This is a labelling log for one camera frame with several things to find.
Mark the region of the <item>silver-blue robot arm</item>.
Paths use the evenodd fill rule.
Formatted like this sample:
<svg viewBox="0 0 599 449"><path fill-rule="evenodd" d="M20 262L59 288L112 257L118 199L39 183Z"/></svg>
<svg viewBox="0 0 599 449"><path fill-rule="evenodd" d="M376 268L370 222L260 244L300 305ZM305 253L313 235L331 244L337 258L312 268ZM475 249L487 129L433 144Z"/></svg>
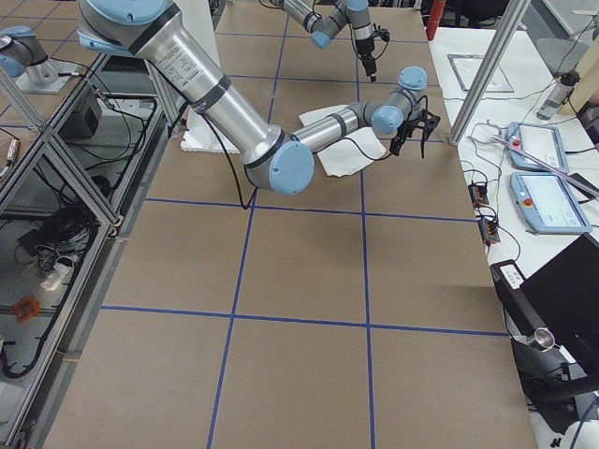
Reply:
<svg viewBox="0 0 599 449"><path fill-rule="evenodd" d="M319 49L324 49L334 37L349 26L353 38L353 49L361 61L366 76L375 82L377 78L377 58L375 40L380 38L389 42L388 29L377 26L371 20L369 2L362 0L336 1L333 11L323 17L304 1L273 0L269 1L271 8L284 11L294 21L311 35L311 40Z"/></svg>
<svg viewBox="0 0 599 449"><path fill-rule="evenodd" d="M406 67L383 101L357 102L292 133L268 123L233 86L218 63L184 25L173 1L79 1L82 46L132 56L153 65L239 151L248 180L280 195L304 190L314 174L314 153L363 127L389 135L424 121L420 106L427 73Z"/></svg>

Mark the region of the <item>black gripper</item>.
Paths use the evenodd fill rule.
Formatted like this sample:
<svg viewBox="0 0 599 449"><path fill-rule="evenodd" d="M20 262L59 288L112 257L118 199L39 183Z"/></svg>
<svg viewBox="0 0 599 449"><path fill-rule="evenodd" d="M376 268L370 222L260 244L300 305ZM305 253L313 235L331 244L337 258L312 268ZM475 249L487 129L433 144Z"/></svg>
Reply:
<svg viewBox="0 0 599 449"><path fill-rule="evenodd" d="M374 39L371 38L373 29L370 25L364 25L354 30L354 42L358 58L371 82L376 82L377 68L374 52Z"/></svg>
<svg viewBox="0 0 599 449"><path fill-rule="evenodd" d="M419 118L404 121L397 129L396 136L389 143L389 153L394 156L399 156L403 143L413 135L414 131L419 127L419 124Z"/></svg>

